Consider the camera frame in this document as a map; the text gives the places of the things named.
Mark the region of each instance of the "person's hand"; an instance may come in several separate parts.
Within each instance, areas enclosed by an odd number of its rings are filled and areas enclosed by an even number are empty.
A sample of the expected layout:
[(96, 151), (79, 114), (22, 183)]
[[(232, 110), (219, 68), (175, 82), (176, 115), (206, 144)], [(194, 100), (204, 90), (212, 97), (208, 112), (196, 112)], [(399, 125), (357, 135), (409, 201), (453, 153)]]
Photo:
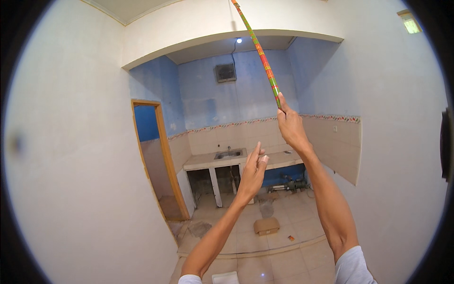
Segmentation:
[(263, 176), (269, 157), (267, 155), (261, 158), (258, 157), (265, 153), (265, 150), (260, 150), (260, 146), (261, 143), (258, 142), (254, 151), (247, 156), (240, 186), (238, 187), (237, 196), (235, 197), (235, 199), (244, 206), (254, 198), (263, 183)]
[(288, 106), (282, 93), (278, 94), (278, 98), (281, 101), (283, 111), (277, 110), (277, 121), (284, 140), (297, 151), (302, 152), (305, 149), (312, 148), (312, 144), (310, 144), (304, 131), (303, 119)]

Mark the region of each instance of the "white sleeve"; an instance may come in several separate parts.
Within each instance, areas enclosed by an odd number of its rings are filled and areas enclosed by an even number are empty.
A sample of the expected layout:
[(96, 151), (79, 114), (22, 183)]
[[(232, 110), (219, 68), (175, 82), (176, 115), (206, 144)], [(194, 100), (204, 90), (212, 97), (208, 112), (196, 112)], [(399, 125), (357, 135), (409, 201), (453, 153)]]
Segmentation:
[(377, 284), (367, 270), (366, 260), (360, 246), (355, 246), (337, 260), (335, 284)]
[(178, 284), (202, 284), (202, 279), (197, 275), (186, 274), (180, 277)]

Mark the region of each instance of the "stick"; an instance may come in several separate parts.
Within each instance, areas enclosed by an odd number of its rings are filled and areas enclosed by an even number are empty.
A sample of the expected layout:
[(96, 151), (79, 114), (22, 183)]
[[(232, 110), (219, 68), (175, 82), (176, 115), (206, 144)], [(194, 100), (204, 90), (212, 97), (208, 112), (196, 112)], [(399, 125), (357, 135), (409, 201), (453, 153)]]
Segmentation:
[(279, 101), (279, 98), (277, 97), (277, 94), (279, 93), (279, 87), (277, 86), (276, 79), (274, 78), (273, 71), (271, 71), (271, 66), (268, 63), (268, 60), (266, 59), (262, 46), (258, 42), (257, 37), (254, 34), (254, 31), (251, 29), (251, 26), (249, 25), (246, 18), (244, 17), (243, 12), (241, 12), (240, 5), (235, 0), (231, 0), (231, 1), (232, 1), (233, 5), (235, 6), (235, 8), (237, 9), (238, 13), (240, 14), (240, 17), (243, 20), (243, 23), (246, 26), (246, 29), (249, 32), (249, 35), (251, 36), (251, 39), (257, 49), (258, 55), (260, 56), (260, 60), (262, 60), (263, 68), (265, 68), (266, 75), (268, 76), (268, 80), (270, 81), (271, 89), (273, 90), (273, 93), (274, 93), (274, 99), (276, 100), (277, 108), (282, 110), (281, 102)]

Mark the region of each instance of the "sink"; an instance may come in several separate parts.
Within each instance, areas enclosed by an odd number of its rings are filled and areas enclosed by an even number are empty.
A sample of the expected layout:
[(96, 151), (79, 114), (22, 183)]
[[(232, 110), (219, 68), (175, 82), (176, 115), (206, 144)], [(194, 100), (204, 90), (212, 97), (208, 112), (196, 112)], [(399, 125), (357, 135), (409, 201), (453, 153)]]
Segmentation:
[(230, 151), (225, 151), (225, 152), (217, 152), (214, 159), (215, 160), (228, 159), (228, 158), (234, 158), (234, 157), (238, 157), (238, 156), (243, 156), (243, 149), (230, 150)]

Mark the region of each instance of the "ceiling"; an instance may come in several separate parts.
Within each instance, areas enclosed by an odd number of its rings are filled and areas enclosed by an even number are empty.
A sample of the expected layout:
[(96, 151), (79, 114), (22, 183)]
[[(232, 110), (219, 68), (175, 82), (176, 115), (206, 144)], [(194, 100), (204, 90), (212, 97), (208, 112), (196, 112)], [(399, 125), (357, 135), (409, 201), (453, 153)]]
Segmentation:
[[(265, 35), (258, 36), (264, 50), (286, 50), (293, 42), (293, 36)], [(216, 40), (201, 45), (191, 46), (167, 54), (176, 64), (207, 58), (216, 55), (230, 54), (235, 48), (236, 38)], [(256, 50), (250, 37), (242, 37), (243, 42), (238, 44), (235, 52)]]
[(123, 25), (180, 0), (83, 0)]

